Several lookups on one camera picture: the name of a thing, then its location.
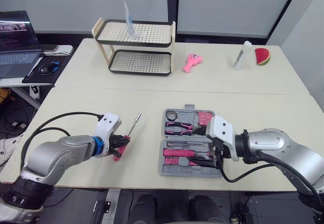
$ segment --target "laptop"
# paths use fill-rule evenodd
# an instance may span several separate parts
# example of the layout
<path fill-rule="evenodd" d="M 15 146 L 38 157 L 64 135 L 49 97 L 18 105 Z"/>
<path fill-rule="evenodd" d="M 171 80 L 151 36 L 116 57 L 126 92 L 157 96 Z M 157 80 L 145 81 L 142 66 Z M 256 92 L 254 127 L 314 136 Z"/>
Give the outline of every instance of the laptop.
<path fill-rule="evenodd" d="M 26 76 L 41 52 L 26 11 L 0 12 L 0 78 Z"/>

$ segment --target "robotic arm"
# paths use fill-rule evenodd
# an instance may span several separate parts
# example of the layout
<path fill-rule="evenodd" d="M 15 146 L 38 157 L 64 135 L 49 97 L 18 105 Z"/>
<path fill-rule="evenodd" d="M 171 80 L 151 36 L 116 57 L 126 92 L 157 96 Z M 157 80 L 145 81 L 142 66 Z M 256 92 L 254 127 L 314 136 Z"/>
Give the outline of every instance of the robotic arm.
<path fill-rule="evenodd" d="M 313 209 L 316 215 L 314 219 L 322 218 L 324 159 L 318 153 L 297 144 L 279 129 L 269 128 L 250 133 L 244 130 L 242 134 L 236 135 L 233 126 L 220 116 L 213 117 L 209 122 L 206 136 L 213 141 L 214 159 L 207 164 L 197 157 L 190 158 L 190 161 L 221 169 L 223 175 L 222 158 L 238 161 L 242 157 L 246 164 L 268 162 L 279 168 L 295 186 L 299 199 Z"/>
<path fill-rule="evenodd" d="M 91 157 L 115 155 L 130 141 L 113 134 L 121 124 L 117 115 L 105 114 L 98 122 L 95 136 L 63 137 L 39 145 L 22 168 L 11 189 L 0 199 L 0 222 L 33 223 L 53 185 L 65 170 Z"/>

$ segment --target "desk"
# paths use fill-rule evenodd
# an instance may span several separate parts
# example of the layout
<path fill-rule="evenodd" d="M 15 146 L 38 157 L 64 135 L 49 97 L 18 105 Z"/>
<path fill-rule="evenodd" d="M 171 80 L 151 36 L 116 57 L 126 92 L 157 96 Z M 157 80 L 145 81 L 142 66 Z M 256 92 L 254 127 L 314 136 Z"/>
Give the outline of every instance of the desk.
<path fill-rule="evenodd" d="M 54 52 L 48 52 L 45 54 L 51 54 L 51 53 L 61 53 L 61 52 L 68 52 L 72 53 L 73 47 L 72 46 L 58 46 L 58 48 Z M 35 63 L 34 67 L 41 61 L 42 58 L 39 58 L 37 62 Z M 22 86 L 45 86 L 45 85 L 51 85 L 51 83 L 22 83 L 22 80 L 24 77 L 16 77 L 16 78 L 1 78 L 0 79 L 0 87 L 10 87 L 12 91 L 17 93 L 19 96 L 21 96 L 25 101 L 30 103 L 33 107 L 38 109 L 40 107 L 40 103 L 36 101 L 34 98 L 32 98 L 26 91 L 21 89 Z"/>
<path fill-rule="evenodd" d="M 238 44 L 175 43 L 174 71 L 165 77 L 143 76 L 111 73 L 95 41 L 86 38 L 55 86 L 309 95 L 307 88 L 278 46 L 267 46 L 271 50 L 271 59 L 266 66 L 256 65 L 255 53 L 252 50 L 242 70 L 233 70 L 232 63 L 241 47 L 242 45 Z M 193 73 L 186 74 L 182 72 L 182 67 L 190 53 L 201 55 L 203 62 L 193 67 Z"/>
<path fill-rule="evenodd" d="M 188 189 L 235 191 L 293 191 L 294 187 L 277 168 L 266 168 L 241 181 L 230 184 L 224 179 L 161 176 L 158 173 L 159 146 L 164 139 L 162 118 L 167 108 L 183 108 L 195 104 L 196 109 L 213 110 L 231 122 L 236 132 L 275 127 L 285 131 L 299 144 L 324 155 L 323 112 L 308 95 L 226 94 L 194 92 L 161 92 L 123 89 L 55 87 L 45 98 L 21 142 L 47 119 L 71 111 L 113 112 L 123 121 L 116 134 L 124 135 L 137 116 L 141 119 L 132 132 L 132 139 L 119 162 L 112 157 L 92 158 L 66 171 L 58 186 L 80 188 Z M 66 129 L 71 135 L 93 134 L 97 118 L 71 116 L 48 126 Z M 61 132 L 37 135 L 28 152 L 40 143 L 56 141 Z M 18 146 L 0 174 L 0 181 L 13 182 L 19 174 Z M 225 160 L 230 178 L 255 167 Z"/>

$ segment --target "toy watermelon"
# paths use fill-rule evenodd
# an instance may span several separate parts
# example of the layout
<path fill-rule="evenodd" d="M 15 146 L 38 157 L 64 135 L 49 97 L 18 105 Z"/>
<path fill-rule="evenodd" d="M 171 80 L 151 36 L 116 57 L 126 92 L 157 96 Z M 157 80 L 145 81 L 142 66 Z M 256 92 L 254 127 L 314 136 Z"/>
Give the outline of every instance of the toy watermelon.
<path fill-rule="evenodd" d="M 266 48 L 255 49 L 255 55 L 257 56 L 257 65 L 264 66 L 270 60 L 270 51 Z"/>

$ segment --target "spray bottle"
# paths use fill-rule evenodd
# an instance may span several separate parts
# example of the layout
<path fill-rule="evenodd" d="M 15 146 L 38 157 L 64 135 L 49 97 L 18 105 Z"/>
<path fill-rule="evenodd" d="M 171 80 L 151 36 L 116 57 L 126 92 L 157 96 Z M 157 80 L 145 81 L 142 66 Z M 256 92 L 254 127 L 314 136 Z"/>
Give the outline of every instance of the spray bottle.
<path fill-rule="evenodd" d="M 238 71 L 242 67 L 251 48 L 252 48 L 252 44 L 249 41 L 245 41 L 233 65 L 234 70 Z"/>

